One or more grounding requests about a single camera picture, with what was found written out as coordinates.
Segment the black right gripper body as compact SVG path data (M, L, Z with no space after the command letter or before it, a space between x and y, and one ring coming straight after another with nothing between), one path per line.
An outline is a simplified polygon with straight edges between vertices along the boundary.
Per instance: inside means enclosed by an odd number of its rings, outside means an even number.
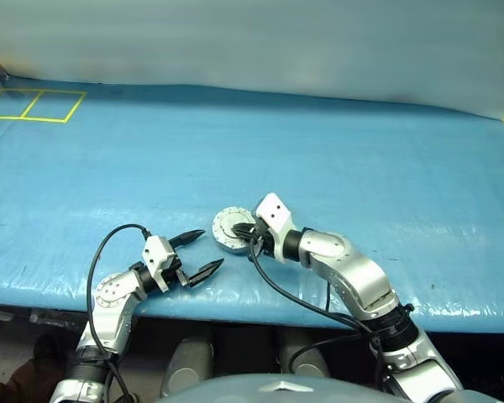
M253 242L255 257L266 255L274 257L275 242L264 220L257 220L249 230L249 239Z

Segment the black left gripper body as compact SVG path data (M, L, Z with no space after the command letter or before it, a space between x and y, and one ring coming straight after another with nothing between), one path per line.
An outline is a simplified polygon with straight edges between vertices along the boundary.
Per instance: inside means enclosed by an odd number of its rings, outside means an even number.
M190 277L182 268L182 262L176 252L170 254L162 265L162 280L167 288L171 288L175 283L181 286L190 285Z

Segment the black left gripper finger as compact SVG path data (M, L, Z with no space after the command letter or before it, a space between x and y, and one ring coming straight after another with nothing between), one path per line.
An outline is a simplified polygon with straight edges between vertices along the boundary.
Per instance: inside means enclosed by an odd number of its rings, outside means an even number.
M209 262L202 266L199 271L193 276L189 276L186 280L186 286L194 287L196 285L201 284L208 277L213 275L218 268L223 264L224 259L217 259L212 262Z
M190 243L193 243L195 240L200 238L205 231L203 229L195 229L191 231L187 231L176 235L175 237L169 240L169 244L172 248L176 249L182 246L186 246Z

